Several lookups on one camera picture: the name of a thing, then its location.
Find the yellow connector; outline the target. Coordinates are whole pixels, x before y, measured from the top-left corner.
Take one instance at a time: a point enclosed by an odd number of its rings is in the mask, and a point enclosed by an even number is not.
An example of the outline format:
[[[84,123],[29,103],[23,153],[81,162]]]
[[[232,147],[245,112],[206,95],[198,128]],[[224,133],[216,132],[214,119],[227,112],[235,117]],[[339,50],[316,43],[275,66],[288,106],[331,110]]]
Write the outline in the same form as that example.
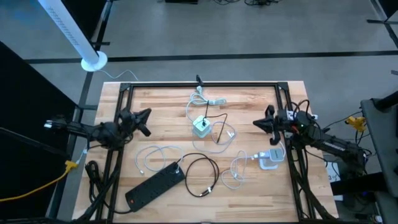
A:
[[[349,116],[348,118],[345,119],[346,124],[352,126],[355,130],[361,133],[363,133],[366,130],[365,122],[366,118],[362,116],[360,117]]]

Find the black tray with label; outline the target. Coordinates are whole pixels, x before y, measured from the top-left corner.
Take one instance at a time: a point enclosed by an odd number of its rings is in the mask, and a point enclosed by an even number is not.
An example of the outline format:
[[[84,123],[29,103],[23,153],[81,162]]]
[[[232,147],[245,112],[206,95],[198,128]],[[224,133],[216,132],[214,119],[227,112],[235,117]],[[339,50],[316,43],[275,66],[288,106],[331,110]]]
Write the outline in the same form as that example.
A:
[[[137,212],[184,179],[185,174],[178,164],[171,163],[125,194],[130,211]]]

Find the white power tower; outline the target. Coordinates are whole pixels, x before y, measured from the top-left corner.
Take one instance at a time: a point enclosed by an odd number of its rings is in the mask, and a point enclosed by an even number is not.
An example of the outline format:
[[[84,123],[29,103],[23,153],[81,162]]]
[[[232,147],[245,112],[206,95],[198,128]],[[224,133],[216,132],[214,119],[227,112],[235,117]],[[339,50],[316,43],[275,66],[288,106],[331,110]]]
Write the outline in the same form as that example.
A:
[[[275,170],[284,161],[285,150],[282,148],[261,151],[258,154],[259,167],[262,170]]]

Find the mint green power cube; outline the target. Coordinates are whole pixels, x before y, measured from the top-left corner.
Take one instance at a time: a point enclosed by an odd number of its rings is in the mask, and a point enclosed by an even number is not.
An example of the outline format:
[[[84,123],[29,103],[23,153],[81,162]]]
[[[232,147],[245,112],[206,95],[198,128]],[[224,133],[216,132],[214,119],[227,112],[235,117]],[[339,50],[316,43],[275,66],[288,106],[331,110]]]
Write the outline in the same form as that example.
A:
[[[193,134],[203,139],[211,132],[211,122],[200,115],[196,120],[193,121]]]

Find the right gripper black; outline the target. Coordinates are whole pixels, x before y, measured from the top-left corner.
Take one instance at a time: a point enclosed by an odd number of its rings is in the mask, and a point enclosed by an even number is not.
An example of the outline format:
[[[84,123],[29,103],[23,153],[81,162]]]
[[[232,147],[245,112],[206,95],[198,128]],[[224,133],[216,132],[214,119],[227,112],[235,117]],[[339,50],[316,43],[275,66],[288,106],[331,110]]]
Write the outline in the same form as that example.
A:
[[[290,130],[290,120],[287,110],[277,110],[277,114],[274,115],[275,109],[273,105],[268,105],[265,110],[265,118],[253,121],[253,125],[257,126],[267,134],[272,134],[269,142],[275,146],[280,142],[279,132]]]

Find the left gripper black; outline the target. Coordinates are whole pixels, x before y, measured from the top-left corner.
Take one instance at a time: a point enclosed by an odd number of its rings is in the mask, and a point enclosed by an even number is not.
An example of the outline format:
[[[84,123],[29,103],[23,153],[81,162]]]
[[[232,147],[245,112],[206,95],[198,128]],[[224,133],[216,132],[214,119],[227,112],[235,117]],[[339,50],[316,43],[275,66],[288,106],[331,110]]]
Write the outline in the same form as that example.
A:
[[[130,109],[124,108],[119,113],[121,119],[120,128],[122,131],[135,131],[139,130],[144,136],[149,137],[151,132],[145,125],[152,112],[151,108],[146,108],[139,112],[131,112]]]

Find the black USB cable white tag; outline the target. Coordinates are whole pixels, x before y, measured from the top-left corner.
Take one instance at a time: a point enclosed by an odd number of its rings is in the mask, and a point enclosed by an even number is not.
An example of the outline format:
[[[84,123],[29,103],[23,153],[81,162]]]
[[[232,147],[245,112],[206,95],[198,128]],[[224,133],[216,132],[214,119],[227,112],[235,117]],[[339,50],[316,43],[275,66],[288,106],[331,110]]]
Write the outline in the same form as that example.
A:
[[[209,158],[208,156],[204,155],[203,153],[199,153],[199,152],[193,152],[193,153],[184,154],[180,159],[178,159],[178,160],[176,161],[176,164],[178,165],[178,167],[181,166],[181,163],[183,162],[183,159],[184,159],[184,158],[186,158],[187,156],[191,156],[191,155],[199,155],[200,157],[199,157],[198,159],[194,160],[194,161],[189,165],[189,167],[187,168],[187,171],[186,171],[186,174],[185,174],[185,181],[184,181],[185,187],[186,187],[188,193],[189,193],[190,195],[196,197],[196,198],[206,197],[207,195],[209,195],[209,194],[212,193],[212,191],[213,191],[215,185],[217,184],[217,182],[218,182],[218,180],[219,180],[219,177],[220,177],[220,168],[219,168],[219,166],[218,166],[218,164],[216,163],[215,160],[213,160],[213,159]],[[191,190],[189,189],[189,187],[188,187],[187,177],[188,177],[188,172],[189,172],[191,166],[192,166],[194,163],[196,163],[197,161],[200,161],[200,160],[207,160],[207,161],[210,163],[210,165],[211,165],[212,168],[213,168],[214,181],[213,181],[213,183],[212,183],[209,187],[207,187],[206,190],[204,190],[201,194],[195,195],[195,194],[192,193],[192,191],[191,191]]]

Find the large black partition curtain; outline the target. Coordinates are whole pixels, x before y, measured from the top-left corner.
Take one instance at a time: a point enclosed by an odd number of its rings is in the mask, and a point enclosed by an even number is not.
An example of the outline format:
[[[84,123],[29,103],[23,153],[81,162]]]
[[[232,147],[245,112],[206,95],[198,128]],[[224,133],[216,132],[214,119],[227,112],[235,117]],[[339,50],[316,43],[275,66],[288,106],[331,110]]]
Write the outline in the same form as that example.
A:
[[[0,41],[0,220],[44,217],[70,159],[70,135],[45,129],[76,104]]]

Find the dark grey side desk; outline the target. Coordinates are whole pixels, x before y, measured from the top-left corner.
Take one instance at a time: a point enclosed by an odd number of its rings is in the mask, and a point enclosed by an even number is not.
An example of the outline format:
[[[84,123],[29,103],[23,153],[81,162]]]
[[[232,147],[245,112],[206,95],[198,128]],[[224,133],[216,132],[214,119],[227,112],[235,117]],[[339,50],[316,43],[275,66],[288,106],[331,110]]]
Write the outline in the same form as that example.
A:
[[[360,105],[386,186],[376,193],[383,224],[398,224],[398,91]]]

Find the black aluminium table frame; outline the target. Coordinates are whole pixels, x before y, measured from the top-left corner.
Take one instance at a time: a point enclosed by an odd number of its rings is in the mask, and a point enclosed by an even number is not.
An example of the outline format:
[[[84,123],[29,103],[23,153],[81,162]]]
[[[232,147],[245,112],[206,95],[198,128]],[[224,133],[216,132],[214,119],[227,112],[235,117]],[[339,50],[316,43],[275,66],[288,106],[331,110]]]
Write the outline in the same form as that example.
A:
[[[203,153],[216,161],[220,177],[211,194],[196,198],[184,181],[137,212],[115,215],[115,223],[267,223],[298,224],[287,163],[265,171],[256,161],[244,160],[270,148],[269,135],[253,125],[264,117],[267,105],[276,105],[284,94],[275,83],[207,83],[209,99],[225,98],[223,106],[209,106],[211,132],[203,139],[193,134],[193,121],[205,116],[206,106],[190,104],[194,84],[163,83],[135,86],[131,100],[134,111],[151,108],[149,137],[136,134],[126,147],[119,183],[117,207],[127,208],[124,195],[162,165],[181,154]],[[188,172],[188,187],[199,195],[214,181],[207,160],[194,163]]]

